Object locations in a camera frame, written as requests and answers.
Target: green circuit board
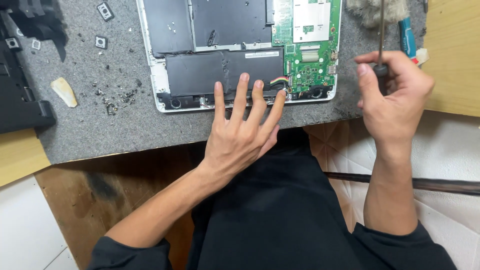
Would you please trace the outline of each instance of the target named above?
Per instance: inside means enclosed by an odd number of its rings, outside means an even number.
[[[319,0],[308,0],[318,3]],[[284,46],[285,75],[291,77],[290,93],[308,91],[309,86],[332,86],[335,83],[337,46],[341,0],[324,0],[330,3],[329,39],[326,41],[294,43],[293,39],[293,4],[294,0],[273,0],[275,25],[272,26],[272,45]],[[313,31],[314,26],[304,26],[303,32]],[[310,46],[310,53],[317,50],[318,61],[305,62],[301,48]]]

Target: screwdriver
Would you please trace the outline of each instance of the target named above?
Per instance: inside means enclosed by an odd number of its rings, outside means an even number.
[[[378,79],[378,88],[382,95],[387,95],[387,89],[385,86],[385,77],[388,74],[388,66],[383,63],[382,53],[384,51],[384,39],[385,39],[385,0],[382,0],[382,6],[380,10],[380,47],[378,49],[378,64],[373,67],[375,75]]]

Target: black sleeve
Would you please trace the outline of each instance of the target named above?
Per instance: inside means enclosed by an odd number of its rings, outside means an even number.
[[[168,260],[170,244],[163,239],[154,247],[135,248],[122,245],[110,237],[101,237],[92,251],[87,270],[96,269],[158,269],[171,270]]]
[[[392,269],[456,270],[447,251],[433,242],[420,221],[411,234],[403,236],[371,230],[357,223],[353,236]]]

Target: blue screwdriver handle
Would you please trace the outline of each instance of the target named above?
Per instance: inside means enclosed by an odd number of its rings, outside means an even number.
[[[415,36],[413,35],[410,24],[410,17],[407,17],[398,23],[400,26],[402,38],[402,50],[410,58],[417,57],[417,45],[415,44]]]

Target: barcode sticker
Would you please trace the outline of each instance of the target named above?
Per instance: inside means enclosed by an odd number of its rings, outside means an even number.
[[[259,57],[274,57],[280,56],[278,51],[267,51],[267,52],[254,52],[254,53],[245,53],[245,58],[259,58]]]

